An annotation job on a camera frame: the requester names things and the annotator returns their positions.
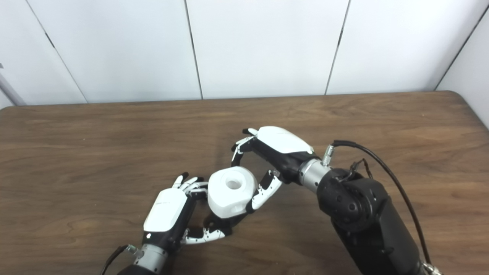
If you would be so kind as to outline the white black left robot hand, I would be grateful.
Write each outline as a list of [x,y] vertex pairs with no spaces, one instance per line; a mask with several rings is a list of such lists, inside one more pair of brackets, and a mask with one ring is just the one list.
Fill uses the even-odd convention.
[[187,172],[182,173],[170,188],[159,192],[143,223],[142,245],[156,246],[173,254],[182,245],[206,243],[229,235],[222,228],[189,228],[197,201],[207,198],[208,182],[201,176],[190,179],[188,176]]

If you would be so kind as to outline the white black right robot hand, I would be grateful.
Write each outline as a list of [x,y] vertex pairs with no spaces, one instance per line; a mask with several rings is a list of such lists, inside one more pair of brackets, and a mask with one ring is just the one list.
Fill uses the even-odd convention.
[[306,164],[320,158],[306,141],[280,127],[264,126],[258,130],[246,128],[243,133],[249,136],[237,141],[231,148],[231,166],[239,167],[247,152],[255,153],[272,166],[271,170],[265,172],[246,204],[246,212],[252,214],[283,184],[302,186],[301,178],[305,175]]

